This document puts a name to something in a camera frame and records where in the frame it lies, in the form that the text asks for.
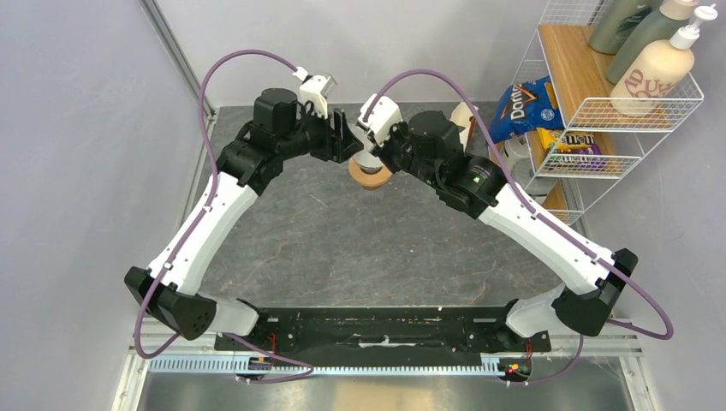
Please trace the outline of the single white coffee filter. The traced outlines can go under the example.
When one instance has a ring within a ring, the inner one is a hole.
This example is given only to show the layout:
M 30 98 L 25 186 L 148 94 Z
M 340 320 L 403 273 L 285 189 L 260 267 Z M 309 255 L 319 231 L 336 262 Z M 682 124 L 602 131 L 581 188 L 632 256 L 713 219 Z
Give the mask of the single white coffee filter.
M 363 148 L 353 155 L 353 160 L 358 164 L 358 167 L 364 173 L 371 175 L 381 171 L 384 164 L 376 156 L 371 154 L 374 144 L 369 141 L 364 130 L 353 123 L 350 123 L 348 126 L 354 137 L 363 145 Z

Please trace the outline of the round wooden dripper stand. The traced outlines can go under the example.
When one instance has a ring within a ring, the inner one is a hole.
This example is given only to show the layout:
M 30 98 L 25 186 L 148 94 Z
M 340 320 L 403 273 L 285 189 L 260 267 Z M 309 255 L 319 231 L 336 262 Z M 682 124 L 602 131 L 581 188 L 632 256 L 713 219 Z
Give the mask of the round wooden dripper stand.
M 393 176 L 393 173 L 385 165 L 376 174 L 364 173 L 352 158 L 348 162 L 348 173 L 358 184 L 369 191 L 381 188 Z

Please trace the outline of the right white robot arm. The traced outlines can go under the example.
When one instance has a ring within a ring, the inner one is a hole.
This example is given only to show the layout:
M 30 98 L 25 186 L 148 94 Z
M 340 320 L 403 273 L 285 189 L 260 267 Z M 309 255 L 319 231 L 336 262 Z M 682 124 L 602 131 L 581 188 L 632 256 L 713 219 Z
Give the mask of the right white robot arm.
M 638 263 L 626 248 L 591 244 L 510 182 L 489 158 L 466 152 L 463 126 L 428 110 L 404 121 L 398 108 L 359 116 L 366 158 L 389 173 L 405 172 L 448 207 L 467 214 L 524 247 L 561 280 L 554 289 L 515 300 L 494 327 L 496 343 L 515 350 L 529 337 L 562 325 L 598 336 Z

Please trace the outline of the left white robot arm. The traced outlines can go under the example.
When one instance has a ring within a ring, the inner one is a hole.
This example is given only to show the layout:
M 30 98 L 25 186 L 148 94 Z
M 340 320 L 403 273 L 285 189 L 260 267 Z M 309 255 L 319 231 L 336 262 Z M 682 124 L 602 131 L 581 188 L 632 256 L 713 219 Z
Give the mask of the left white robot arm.
M 254 102 L 252 119 L 220 152 L 192 214 L 147 267 L 128 270 L 125 285 L 147 314 L 179 337 L 232 332 L 248 349 L 263 347 L 269 328 L 255 307 L 199 292 L 212 257 L 286 161 L 310 155 L 340 164 L 361 148 L 345 113 L 329 107 L 325 90 L 315 91 L 311 83 L 298 92 L 265 89 Z

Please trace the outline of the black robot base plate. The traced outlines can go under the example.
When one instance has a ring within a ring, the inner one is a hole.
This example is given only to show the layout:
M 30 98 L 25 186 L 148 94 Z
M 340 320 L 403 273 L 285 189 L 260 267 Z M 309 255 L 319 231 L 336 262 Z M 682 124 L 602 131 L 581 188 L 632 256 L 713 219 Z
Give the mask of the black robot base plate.
M 482 354 L 548 353 L 545 331 L 524 338 L 509 307 L 264 308 L 245 341 L 315 367 L 475 366 Z

